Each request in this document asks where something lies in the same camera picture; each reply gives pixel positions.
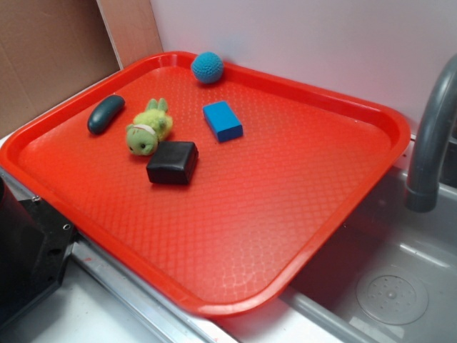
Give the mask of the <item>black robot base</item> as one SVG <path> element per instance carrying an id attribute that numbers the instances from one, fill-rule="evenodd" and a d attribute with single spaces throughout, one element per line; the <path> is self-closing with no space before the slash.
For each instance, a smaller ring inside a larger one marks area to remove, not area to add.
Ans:
<path id="1" fill-rule="evenodd" d="M 1 180 L 1 327 L 61 286 L 74 236 L 48 202 L 18 200 Z"/>

